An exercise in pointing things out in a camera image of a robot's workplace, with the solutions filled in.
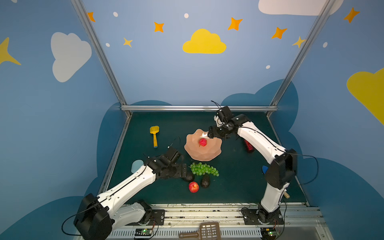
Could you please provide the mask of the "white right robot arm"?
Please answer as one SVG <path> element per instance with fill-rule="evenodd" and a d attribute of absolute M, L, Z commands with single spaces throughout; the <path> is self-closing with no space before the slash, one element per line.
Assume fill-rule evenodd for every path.
<path fill-rule="evenodd" d="M 269 168 L 265 173 L 267 187 L 260 203 L 261 210 L 268 214 L 278 210 L 284 192 L 297 174 L 296 151 L 287 150 L 275 143 L 243 114 L 231 119 L 217 114 L 214 120 L 216 125 L 209 127 L 209 131 L 202 134 L 203 138 L 225 139 L 234 133 L 250 143 L 266 159 Z"/>

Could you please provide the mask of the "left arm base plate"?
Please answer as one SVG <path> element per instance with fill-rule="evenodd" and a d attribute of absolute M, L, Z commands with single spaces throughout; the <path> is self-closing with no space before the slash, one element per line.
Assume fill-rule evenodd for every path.
<path fill-rule="evenodd" d="M 160 225 L 163 226 L 165 221 L 165 210 L 151 210 L 145 213 L 143 218 L 138 222 L 140 226 Z"/>

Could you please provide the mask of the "red fake strawberry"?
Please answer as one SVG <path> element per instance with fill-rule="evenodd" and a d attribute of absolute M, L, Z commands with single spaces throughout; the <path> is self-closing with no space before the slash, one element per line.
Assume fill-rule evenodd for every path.
<path fill-rule="evenodd" d="M 199 146 L 201 146 L 201 147 L 205 147 L 207 144 L 208 144 L 207 139 L 205 139 L 205 138 L 200 138 L 200 140 L 199 140 Z"/>

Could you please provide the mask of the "red fake apple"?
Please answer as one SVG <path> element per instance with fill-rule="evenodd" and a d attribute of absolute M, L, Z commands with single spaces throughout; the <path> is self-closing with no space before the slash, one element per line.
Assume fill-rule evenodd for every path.
<path fill-rule="evenodd" d="M 200 186 L 196 182 L 189 183 L 189 191 L 191 193 L 197 193 L 200 189 Z"/>

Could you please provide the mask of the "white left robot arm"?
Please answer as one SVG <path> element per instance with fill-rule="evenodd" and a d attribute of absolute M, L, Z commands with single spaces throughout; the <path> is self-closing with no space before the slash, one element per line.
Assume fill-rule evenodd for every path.
<path fill-rule="evenodd" d="M 164 165 L 162 159 L 151 158 L 147 164 L 110 190 L 97 196 L 85 196 L 73 222 L 80 236 L 84 240 L 105 240 L 113 230 L 141 221 L 148 211 L 148 207 L 142 203 L 134 203 L 134 209 L 124 217 L 118 217 L 117 212 L 129 199 L 156 180 L 187 176 L 187 164 L 171 162 Z"/>

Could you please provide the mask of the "dark fake avocado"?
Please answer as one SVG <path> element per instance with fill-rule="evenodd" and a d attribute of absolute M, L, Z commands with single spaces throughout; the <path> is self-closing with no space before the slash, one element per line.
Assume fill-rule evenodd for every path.
<path fill-rule="evenodd" d="M 209 175 L 203 175 L 203 178 L 201 180 L 201 187 L 202 188 L 208 188 L 211 184 L 211 178 Z"/>
<path fill-rule="evenodd" d="M 187 172 L 182 179 L 187 183 L 191 183 L 195 181 L 195 175 L 192 172 Z"/>

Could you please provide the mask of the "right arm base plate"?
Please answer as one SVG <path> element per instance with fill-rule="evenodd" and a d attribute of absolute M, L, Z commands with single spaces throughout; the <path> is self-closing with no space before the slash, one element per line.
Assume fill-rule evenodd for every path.
<path fill-rule="evenodd" d="M 272 213 L 267 212 L 263 208 L 242 208 L 241 214 L 243 216 L 245 225 L 283 225 L 285 223 L 280 208 Z"/>

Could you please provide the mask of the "green fake grapes bunch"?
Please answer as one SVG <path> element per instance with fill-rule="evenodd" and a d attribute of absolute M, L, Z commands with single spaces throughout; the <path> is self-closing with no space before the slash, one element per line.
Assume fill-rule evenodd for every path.
<path fill-rule="evenodd" d="M 214 177 L 218 177 L 219 171 L 208 164 L 202 164 L 202 163 L 192 163 L 190 165 L 190 169 L 192 171 L 193 175 L 202 176 L 202 175 L 212 175 Z"/>

